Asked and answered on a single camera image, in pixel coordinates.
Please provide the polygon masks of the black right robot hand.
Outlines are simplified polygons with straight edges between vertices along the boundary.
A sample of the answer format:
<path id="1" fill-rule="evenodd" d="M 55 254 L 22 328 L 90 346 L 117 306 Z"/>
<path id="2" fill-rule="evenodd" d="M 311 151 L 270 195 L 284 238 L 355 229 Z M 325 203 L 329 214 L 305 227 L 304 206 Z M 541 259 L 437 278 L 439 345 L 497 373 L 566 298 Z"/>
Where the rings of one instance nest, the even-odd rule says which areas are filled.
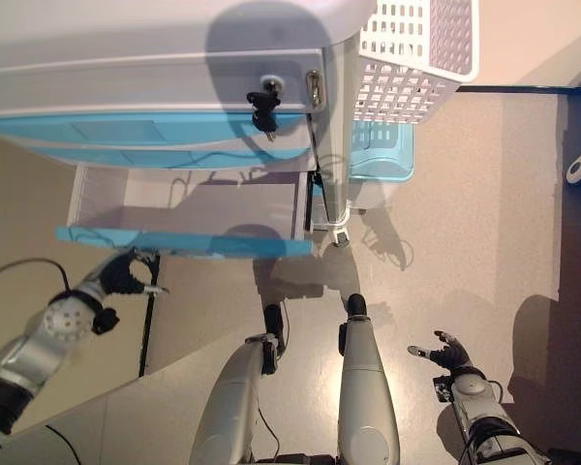
<path id="1" fill-rule="evenodd" d="M 455 336 L 442 330 L 434 330 L 433 334 L 443 343 L 440 349 L 428 350 L 410 345 L 407 348 L 408 353 L 414 357 L 428 359 L 449 371 L 472 365 L 468 352 Z"/>

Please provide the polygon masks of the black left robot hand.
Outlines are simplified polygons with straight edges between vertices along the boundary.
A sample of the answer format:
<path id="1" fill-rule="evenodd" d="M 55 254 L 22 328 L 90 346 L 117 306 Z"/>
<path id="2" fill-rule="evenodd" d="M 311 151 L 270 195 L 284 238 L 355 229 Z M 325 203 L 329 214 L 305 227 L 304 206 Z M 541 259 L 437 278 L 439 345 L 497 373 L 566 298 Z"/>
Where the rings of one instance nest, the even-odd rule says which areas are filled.
<path id="1" fill-rule="evenodd" d="M 132 273 L 132 262 L 145 264 L 153 273 L 155 255 L 136 248 L 119 251 L 101 267 L 98 280 L 106 295 L 159 295 L 170 290 L 154 284 L 145 284 Z"/>

